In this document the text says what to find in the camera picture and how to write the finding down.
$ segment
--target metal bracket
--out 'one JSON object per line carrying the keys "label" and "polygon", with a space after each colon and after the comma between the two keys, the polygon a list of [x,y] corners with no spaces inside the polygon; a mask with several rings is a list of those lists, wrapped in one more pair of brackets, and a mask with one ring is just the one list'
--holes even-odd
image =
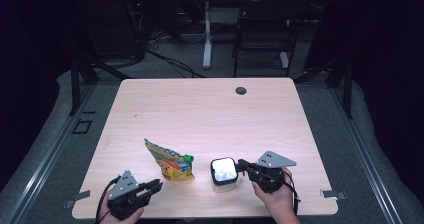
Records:
{"label": "metal bracket", "polygon": [[79,201],[79,200],[87,198],[87,197],[90,197],[90,190],[76,194],[74,196],[74,200],[72,200],[72,201],[65,201],[64,208],[66,208],[66,209],[72,208],[72,207],[74,207],[76,201]]}
{"label": "metal bracket", "polygon": [[335,190],[329,190],[329,191],[321,190],[321,196],[324,196],[324,198],[331,198],[335,200],[344,200],[347,198],[344,192],[337,192]]}
{"label": "metal bracket", "polygon": [[272,151],[266,151],[257,161],[256,165],[266,168],[278,168],[278,167],[288,167],[296,166],[297,163],[278,155]]}
{"label": "metal bracket", "polygon": [[130,192],[136,191],[138,188],[139,184],[135,180],[134,176],[129,170],[126,170],[118,180],[118,183],[116,183],[112,193],[110,193],[109,200],[115,200]]}

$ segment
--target gray carpet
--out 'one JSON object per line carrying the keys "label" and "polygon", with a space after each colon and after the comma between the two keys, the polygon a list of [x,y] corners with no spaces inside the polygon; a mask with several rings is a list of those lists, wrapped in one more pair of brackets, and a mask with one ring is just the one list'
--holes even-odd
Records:
{"label": "gray carpet", "polygon": [[[299,76],[302,72],[313,32],[314,27],[309,26],[304,29],[299,39],[291,77]],[[225,28],[218,29],[215,32],[213,61],[209,70],[204,70],[201,65],[203,40],[189,42],[185,39],[165,38],[159,41],[157,52],[182,61],[192,67],[195,72],[207,77],[231,77],[233,63],[231,38],[231,32]],[[181,75],[170,65],[149,54],[140,63],[120,70],[136,78],[181,78]],[[243,76],[249,76],[248,71],[246,70]],[[22,218],[19,219],[23,223],[92,223],[92,221],[75,220],[71,215],[72,209],[64,208],[64,203],[72,200],[74,195],[79,192],[118,90],[119,80],[117,78],[103,70],[98,69],[97,73],[101,79],[97,86],[85,86],[82,82],[83,89],[86,90],[85,93],[90,95],[87,94],[86,102],[83,103],[79,114],[74,117],[77,120],[81,118],[81,120],[92,121],[91,127],[87,134],[69,133],[65,135],[63,149],[60,149],[58,159],[52,163],[54,166],[47,173],[47,180],[42,183],[41,190],[36,193],[34,202],[29,203],[28,212],[24,212]],[[185,77],[190,77],[188,73],[182,72],[182,74]],[[261,75],[268,76],[271,74],[275,73],[262,73]],[[71,110],[69,73],[61,76],[58,82],[61,85],[61,93],[55,109],[22,165],[0,194],[0,205],[2,206],[0,220],[9,220],[8,218],[14,212],[15,204],[19,203],[19,198],[30,182],[32,175],[36,172],[38,165],[60,139],[61,131],[72,119],[68,117]],[[334,90],[327,89],[320,77],[315,78],[312,83],[297,85],[297,89],[331,185],[333,189],[343,191],[347,195],[347,199],[338,202],[339,212],[337,214],[332,216],[301,216],[300,220],[302,223],[386,223],[384,213],[359,161],[352,134],[349,132],[345,119],[343,119],[343,113],[337,108],[339,103],[334,100]],[[423,209],[416,197],[403,186],[390,162],[379,149],[373,136],[373,127],[363,101],[362,92],[356,85],[354,85],[353,91],[352,111],[353,122],[387,186],[403,223],[422,223],[422,220],[424,220]],[[69,129],[72,131],[74,127],[75,123]],[[208,219],[194,220],[192,223],[225,223],[230,221]]]}

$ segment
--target wire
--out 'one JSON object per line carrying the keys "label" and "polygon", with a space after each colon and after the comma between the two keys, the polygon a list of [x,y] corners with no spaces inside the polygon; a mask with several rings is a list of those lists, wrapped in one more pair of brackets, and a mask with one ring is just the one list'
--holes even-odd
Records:
{"label": "wire", "polygon": [[117,178],[113,179],[112,181],[109,182],[109,184],[107,184],[107,186],[105,187],[105,189],[103,190],[102,196],[100,197],[99,200],[99,204],[97,205],[97,211],[96,211],[96,221],[94,222],[94,224],[99,224],[103,218],[105,218],[105,216],[110,212],[109,211],[99,220],[99,215],[100,215],[100,209],[102,208],[102,203],[103,203],[103,199],[106,196],[106,192],[109,190],[109,188],[113,185],[116,184],[119,180],[119,178],[121,178],[121,176],[118,176]]}
{"label": "wire", "polygon": [[[190,40],[187,36],[194,36],[194,35],[201,35],[201,37],[199,37],[196,40]],[[191,43],[196,43],[201,41],[204,37],[205,37],[206,33],[199,33],[199,34],[181,34],[182,37],[184,37],[184,39],[186,39],[186,41],[191,42]]]}
{"label": "wire", "polygon": [[182,70],[184,70],[184,71],[187,71],[187,72],[189,72],[189,73],[191,73],[191,78],[194,78],[195,76],[197,76],[197,77],[202,77],[202,78],[206,78],[206,76],[203,76],[203,75],[201,75],[201,74],[199,74],[199,73],[196,73],[196,72],[194,72],[193,71],[193,69],[191,69],[191,67],[189,67],[188,65],[186,65],[186,64],[184,64],[184,63],[182,63],[182,62],[180,62],[180,61],[177,61],[177,60],[175,60],[175,59],[172,59],[172,58],[169,58],[169,57],[165,57],[165,56],[162,56],[162,55],[160,55],[160,54],[158,54],[158,53],[156,53],[156,52],[153,52],[153,51],[151,51],[151,50],[147,50],[147,53],[150,53],[150,54],[152,54],[153,56],[155,56],[155,57],[157,57],[157,58],[159,58],[159,59],[162,59],[162,60],[164,60],[165,62],[167,62],[168,64],[170,64],[171,65],[171,67],[176,71],[176,72],[178,72],[178,74],[180,74],[181,75],[181,77],[184,77],[184,75],[182,75],[176,68],[180,68],[180,69],[182,69]]}
{"label": "wire", "polygon": [[297,215],[297,210],[298,210],[298,207],[299,207],[300,198],[299,198],[299,195],[297,194],[296,189],[294,187],[293,178],[287,172],[285,172],[285,171],[283,171],[283,172],[284,172],[284,174],[286,174],[290,178],[291,184],[289,184],[289,183],[287,183],[285,181],[277,180],[276,178],[274,178],[274,177],[272,177],[272,176],[270,176],[268,174],[265,174],[265,173],[261,173],[261,176],[262,177],[269,178],[269,179],[272,179],[272,180],[274,180],[274,181],[276,181],[276,182],[278,182],[278,183],[280,183],[282,185],[285,185],[285,186],[287,186],[293,192],[293,212],[294,212],[295,215]]}
{"label": "wire", "polygon": [[120,64],[110,64],[107,63],[108,66],[113,67],[115,69],[120,69],[120,68],[124,68],[124,67],[129,67],[129,66],[134,66],[135,64],[141,62],[143,60],[143,58],[139,57],[139,58],[133,58],[132,60],[125,62],[125,63],[120,63]]}
{"label": "wire", "polygon": [[156,33],[153,33],[150,37],[150,41],[147,43],[150,48],[153,50],[159,49],[159,40],[165,37],[169,37],[165,35],[164,31],[156,31]]}
{"label": "wire", "polygon": [[197,7],[199,8],[200,13],[202,14],[203,20],[206,20],[205,13],[203,13],[204,10],[200,6],[199,2],[196,2],[196,4],[197,4]]}

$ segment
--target wrist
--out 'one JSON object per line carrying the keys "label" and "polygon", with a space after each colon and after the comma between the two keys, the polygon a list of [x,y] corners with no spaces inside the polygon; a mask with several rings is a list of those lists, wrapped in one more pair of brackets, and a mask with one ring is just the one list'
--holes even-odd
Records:
{"label": "wrist", "polygon": [[280,205],[268,207],[267,210],[277,224],[297,224],[300,223],[293,212],[293,206]]}

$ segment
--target dark background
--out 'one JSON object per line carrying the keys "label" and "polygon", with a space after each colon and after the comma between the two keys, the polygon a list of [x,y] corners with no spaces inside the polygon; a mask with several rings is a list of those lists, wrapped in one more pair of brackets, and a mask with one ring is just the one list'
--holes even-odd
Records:
{"label": "dark background", "polygon": [[[96,28],[98,20],[90,20],[90,10],[81,11],[81,6],[75,9],[81,12],[74,13],[57,0],[0,2],[0,187],[3,188],[54,106],[59,91],[56,78],[70,69],[75,57],[81,53],[98,56],[101,50],[104,56],[133,58],[140,54],[140,38],[132,32],[122,4],[106,2],[96,6],[91,2],[91,11],[105,11],[101,22],[104,25]],[[421,203],[424,201],[422,7],[423,0],[374,0],[366,5],[327,6],[306,63],[307,67],[319,66],[355,42],[354,79],[364,90],[375,135],[403,182]],[[84,23],[76,16],[85,17]],[[355,32],[360,24],[366,28]],[[101,34],[100,31],[108,32],[108,25],[120,27],[121,35]],[[121,40],[126,44],[107,45],[107,40],[98,38],[116,38],[116,42]]]}

